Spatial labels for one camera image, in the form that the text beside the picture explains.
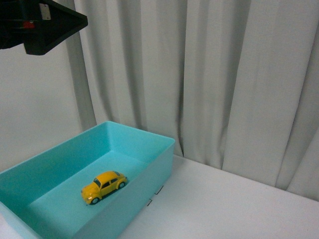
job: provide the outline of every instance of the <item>black plastic bracket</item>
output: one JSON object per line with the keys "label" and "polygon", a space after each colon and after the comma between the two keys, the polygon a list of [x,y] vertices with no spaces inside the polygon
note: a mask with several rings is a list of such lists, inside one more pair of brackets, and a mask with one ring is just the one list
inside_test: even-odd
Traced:
{"label": "black plastic bracket", "polygon": [[52,0],[0,0],[0,49],[24,44],[30,55],[44,55],[85,28],[88,19]]}

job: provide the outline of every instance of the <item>yellow toy car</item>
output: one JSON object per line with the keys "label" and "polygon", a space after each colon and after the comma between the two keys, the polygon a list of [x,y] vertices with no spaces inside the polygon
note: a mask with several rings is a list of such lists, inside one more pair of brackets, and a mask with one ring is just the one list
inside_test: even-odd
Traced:
{"label": "yellow toy car", "polygon": [[87,204],[96,204],[103,196],[123,188],[127,182],[123,173],[108,171],[97,176],[93,182],[81,190],[81,196]]}

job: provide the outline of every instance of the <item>white curtain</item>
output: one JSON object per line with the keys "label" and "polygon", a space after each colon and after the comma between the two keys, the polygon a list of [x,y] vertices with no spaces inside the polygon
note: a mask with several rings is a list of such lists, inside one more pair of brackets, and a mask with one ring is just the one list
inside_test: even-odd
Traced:
{"label": "white curtain", "polygon": [[319,200],[319,0],[76,0],[97,123]]}

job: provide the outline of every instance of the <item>white wall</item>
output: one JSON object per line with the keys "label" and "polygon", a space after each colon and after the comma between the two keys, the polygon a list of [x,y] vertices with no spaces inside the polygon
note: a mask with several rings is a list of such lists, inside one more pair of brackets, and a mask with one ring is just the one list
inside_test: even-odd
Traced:
{"label": "white wall", "polygon": [[80,132],[65,42],[44,56],[0,50],[0,171]]}

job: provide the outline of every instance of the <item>car hood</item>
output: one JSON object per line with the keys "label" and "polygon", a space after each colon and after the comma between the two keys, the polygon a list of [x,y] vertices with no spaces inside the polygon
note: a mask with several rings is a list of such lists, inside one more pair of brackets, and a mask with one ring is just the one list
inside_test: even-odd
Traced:
{"label": "car hood", "polygon": [[82,195],[89,196],[90,194],[97,193],[98,191],[99,191],[98,185],[96,185],[96,183],[93,182],[82,189]]}

